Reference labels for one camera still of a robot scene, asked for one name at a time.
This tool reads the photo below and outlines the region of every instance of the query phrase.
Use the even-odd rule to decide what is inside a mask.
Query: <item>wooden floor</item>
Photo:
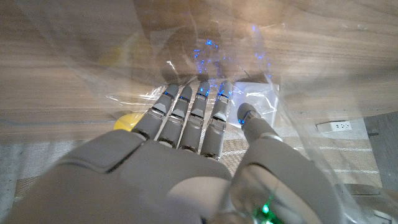
[[[396,1],[5,0],[0,14],[0,144],[90,139],[149,106],[106,96],[262,71],[302,121],[398,110]]]
[[[398,191],[398,112],[364,120],[382,185]]]

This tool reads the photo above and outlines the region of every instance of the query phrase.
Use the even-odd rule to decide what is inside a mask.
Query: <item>green led light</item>
[[[269,208],[268,208],[268,205],[267,205],[267,204],[265,204],[265,205],[262,207],[262,212],[265,213],[265,214],[267,214],[267,213],[269,212]]]

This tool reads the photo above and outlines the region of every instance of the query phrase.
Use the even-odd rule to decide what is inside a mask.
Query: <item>robot finger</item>
[[[224,133],[232,88],[232,83],[229,81],[224,81],[220,85],[200,151],[201,155],[217,161],[221,158],[223,151]]]
[[[158,142],[169,147],[176,148],[180,139],[182,126],[187,116],[188,106],[192,97],[192,89],[189,86],[184,87],[172,113],[166,121],[162,132],[159,135]]]
[[[201,129],[205,119],[206,103],[210,92],[210,84],[202,81],[195,95],[188,121],[184,127],[179,149],[198,152]]]
[[[242,124],[242,130],[246,140],[251,144],[259,138],[273,138],[282,141],[274,129],[249,103],[243,103],[238,109],[238,121]]]
[[[177,94],[178,85],[170,84],[131,132],[145,139],[154,139]]]

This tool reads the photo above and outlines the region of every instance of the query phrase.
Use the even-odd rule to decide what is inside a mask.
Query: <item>robotic fingertip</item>
[[[256,109],[254,109],[254,107],[249,103],[242,103],[241,106],[239,106],[237,116],[238,116],[238,121],[241,121],[240,122],[241,124],[244,117],[249,111],[256,111]]]
[[[165,90],[165,94],[171,95],[173,97],[177,96],[178,93],[178,85],[177,84],[170,84],[167,89]]]
[[[186,86],[182,89],[181,94],[180,94],[181,98],[186,98],[188,100],[191,100],[192,97],[192,88],[190,86]]]

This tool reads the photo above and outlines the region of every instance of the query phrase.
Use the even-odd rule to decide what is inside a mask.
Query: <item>transparent plastic sheet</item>
[[[169,83],[190,85],[195,92],[201,80],[209,80],[211,91],[205,117],[208,121],[220,83],[224,80],[236,83],[228,123],[237,128],[230,130],[241,135],[235,119],[241,103],[255,104],[270,124],[278,113],[300,136],[305,156],[325,171],[330,182],[337,185],[336,189],[342,189],[336,191],[347,216],[366,223],[366,212],[355,204],[320,146],[312,140],[323,136],[290,112],[285,100],[288,94],[279,91],[286,88],[290,95],[306,95],[305,90],[294,82],[283,86],[275,83],[278,75],[273,77],[272,57],[268,58],[266,43],[270,28],[308,29],[303,25],[306,18],[299,17],[293,8],[327,14],[322,3],[330,2],[194,0],[93,4],[18,0],[17,3],[65,65],[86,82],[98,103],[116,119],[147,111]],[[334,4],[344,6],[343,2]],[[265,7],[272,8],[266,15],[262,11]],[[361,24],[345,26],[366,28]],[[321,26],[317,29],[329,32]],[[321,65],[319,70],[322,73],[327,68]],[[246,88],[250,85],[241,86],[238,82],[255,84],[254,88]],[[256,85],[266,87],[253,90]],[[346,169],[358,170],[344,155],[340,154],[339,160]],[[372,180],[358,182],[375,185]]]

